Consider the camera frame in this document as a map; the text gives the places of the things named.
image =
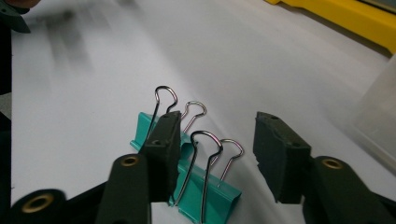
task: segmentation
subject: brass ring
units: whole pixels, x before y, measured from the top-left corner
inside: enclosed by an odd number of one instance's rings
[[[322,161],[323,165],[332,168],[334,170],[341,170],[343,169],[343,164],[339,161],[332,160],[332,159],[325,159]]]
[[[123,166],[133,166],[133,165],[136,165],[138,162],[139,162],[139,159],[137,157],[130,156],[130,157],[124,158],[121,161],[121,165],[123,165]]]
[[[53,202],[53,195],[50,193],[38,195],[23,205],[23,213],[35,213],[48,207]]]

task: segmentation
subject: yellow edge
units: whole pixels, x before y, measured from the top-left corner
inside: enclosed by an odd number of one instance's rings
[[[266,0],[277,4],[280,0]],[[320,17],[396,52],[396,15],[356,0],[282,0],[305,8]]]

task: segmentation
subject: transparent plastic container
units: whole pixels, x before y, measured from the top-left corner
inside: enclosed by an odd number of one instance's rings
[[[352,131],[368,152],[396,174],[396,54],[361,99]]]

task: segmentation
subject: binder clip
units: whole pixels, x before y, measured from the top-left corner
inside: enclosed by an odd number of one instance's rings
[[[205,134],[211,137],[219,147],[219,151],[209,157],[206,170],[194,166],[197,147],[193,138],[196,134]],[[174,193],[174,197],[177,196],[177,199],[170,204],[178,206],[179,212],[193,223],[225,224],[242,192],[224,182],[224,178],[232,162],[243,155],[244,149],[234,140],[223,139],[220,141],[212,133],[204,131],[192,133],[191,141],[194,146],[194,154],[190,164],[186,160],[179,162],[179,176]],[[221,178],[218,179],[209,172],[223,149],[222,143],[234,143],[241,152],[230,158]]]
[[[159,118],[157,116],[157,112],[158,112],[158,107],[159,107],[159,104],[160,104],[160,98],[159,98],[159,95],[158,95],[158,90],[160,90],[160,89],[166,89],[166,90],[170,91],[171,94],[174,97],[174,100],[175,100],[175,102],[168,107],[167,112],[169,112],[169,109],[172,108],[173,106],[175,106],[176,103],[177,103],[177,96],[176,96],[175,92],[171,88],[165,87],[165,86],[161,86],[161,87],[158,87],[156,89],[155,97],[156,97],[156,100],[157,100],[157,104],[155,106],[154,114],[150,115],[150,114],[146,114],[146,113],[140,112],[139,115],[138,115],[136,134],[135,134],[134,140],[132,140],[130,142],[130,145],[132,147],[134,147],[137,151],[139,151],[140,148],[143,146],[146,138],[149,135],[150,130],[157,124],[157,121],[158,121],[158,118]],[[186,160],[191,155],[191,153],[193,152],[193,146],[192,146],[190,137],[187,135],[187,131],[189,130],[191,125],[196,121],[196,119],[204,116],[206,114],[206,112],[207,112],[206,107],[205,107],[204,104],[202,104],[200,102],[197,102],[197,101],[190,101],[190,102],[186,103],[185,111],[181,115],[181,119],[184,119],[188,115],[189,106],[190,105],[198,105],[198,106],[200,106],[203,109],[203,112],[193,116],[192,119],[187,124],[186,128],[183,130],[183,132],[180,133],[180,137],[181,137],[181,142],[180,142],[181,155],[180,155],[180,158],[182,160]]]

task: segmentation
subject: human hand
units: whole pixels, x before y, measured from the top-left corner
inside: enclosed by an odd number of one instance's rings
[[[38,4],[40,0],[5,0],[6,3],[21,8],[31,8]]]

